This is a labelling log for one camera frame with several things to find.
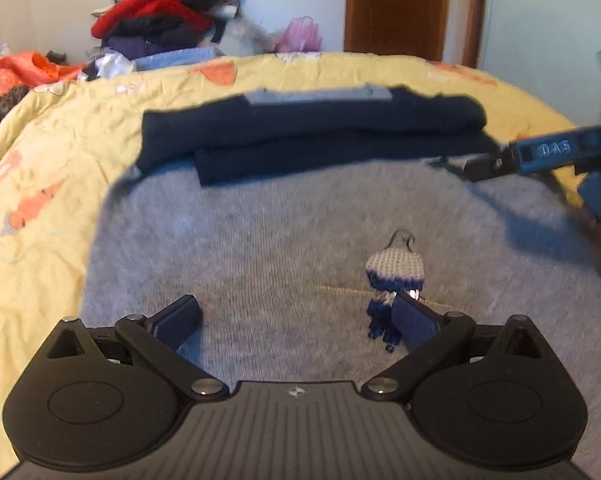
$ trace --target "crochet keychain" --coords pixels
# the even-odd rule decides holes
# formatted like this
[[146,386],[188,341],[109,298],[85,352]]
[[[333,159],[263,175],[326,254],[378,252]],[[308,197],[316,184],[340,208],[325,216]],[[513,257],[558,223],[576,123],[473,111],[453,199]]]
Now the crochet keychain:
[[417,300],[423,290],[424,263],[420,254],[413,252],[414,241],[409,231],[398,229],[387,247],[370,257],[365,265],[365,273],[375,291],[375,297],[367,307],[371,317],[369,338],[382,336],[387,344],[385,350],[390,353],[402,338],[391,320],[395,296],[404,292]]

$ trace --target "wooden door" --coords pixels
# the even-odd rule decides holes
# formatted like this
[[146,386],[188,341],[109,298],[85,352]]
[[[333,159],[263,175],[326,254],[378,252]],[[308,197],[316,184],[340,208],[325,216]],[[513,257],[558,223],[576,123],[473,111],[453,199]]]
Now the wooden door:
[[345,50],[440,60],[448,0],[347,0]]

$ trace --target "triangular cutout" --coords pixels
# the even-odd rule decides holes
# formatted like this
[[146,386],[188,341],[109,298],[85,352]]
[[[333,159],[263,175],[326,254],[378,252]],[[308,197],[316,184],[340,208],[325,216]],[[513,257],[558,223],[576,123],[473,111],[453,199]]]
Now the triangular cutout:
[[74,357],[84,353],[85,351],[80,345],[76,334],[73,330],[68,328],[60,333],[54,346],[47,354],[47,357],[49,359],[60,359],[62,357]]
[[533,359],[541,358],[538,347],[536,347],[534,340],[524,328],[517,328],[513,332],[507,345],[507,354],[531,357]]

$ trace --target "yellow blanket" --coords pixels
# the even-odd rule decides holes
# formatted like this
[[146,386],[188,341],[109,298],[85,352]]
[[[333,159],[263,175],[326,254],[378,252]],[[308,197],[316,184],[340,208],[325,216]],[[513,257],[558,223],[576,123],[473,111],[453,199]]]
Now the yellow blanket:
[[[0,125],[0,475],[16,457],[1,410],[19,374],[63,316],[75,315],[108,186],[140,150],[144,110],[177,109],[232,94],[407,85],[468,94],[503,142],[571,128],[564,117],[485,73],[411,57],[352,54],[214,60],[30,92]],[[571,169],[557,172],[578,202]]]

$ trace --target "gray knit blanket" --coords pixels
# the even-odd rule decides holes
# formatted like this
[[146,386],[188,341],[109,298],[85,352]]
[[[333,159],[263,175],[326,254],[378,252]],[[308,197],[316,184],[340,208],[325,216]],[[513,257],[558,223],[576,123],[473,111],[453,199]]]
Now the gray knit blanket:
[[416,237],[434,309],[536,322],[587,401],[575,461],[601,480],[601,254],[528,178],[472,185],[374,162],[201,189],[186,162],[143,180],[132,168],[104,202],[82,319],[108,326],[193,294],[204,323],[180,351],[226,383],[362,383],[405,355],[367,338],[365,314],[365,262],[397,227]]

